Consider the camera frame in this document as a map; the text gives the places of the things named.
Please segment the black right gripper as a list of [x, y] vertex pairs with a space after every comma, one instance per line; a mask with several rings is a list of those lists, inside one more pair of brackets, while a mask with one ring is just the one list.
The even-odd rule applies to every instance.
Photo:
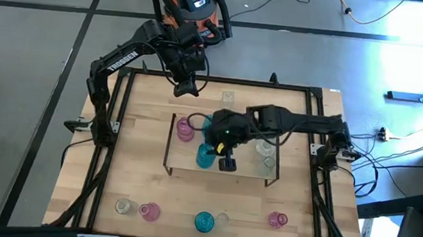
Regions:
[[[245, 144], [251, 138], [251, 119], [231, 110], [221, 109], [213, 113], [209, 144], [216, 154], [227, 154], [231, 148]], [[227, 154], [218, 163], [222, 172], [236, 172], [236, 160]]]

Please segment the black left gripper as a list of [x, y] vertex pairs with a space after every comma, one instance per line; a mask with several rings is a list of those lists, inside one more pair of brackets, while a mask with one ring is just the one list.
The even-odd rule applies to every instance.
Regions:
[[179, 53], [171, 64], [171, 73], [177, 83], [174, 87], [174, 96], [183, 96], [186, 93], [199, 96], [195, 81], [191, 81], [197, 71], [204, 71], [206, 62], [204, 54]]

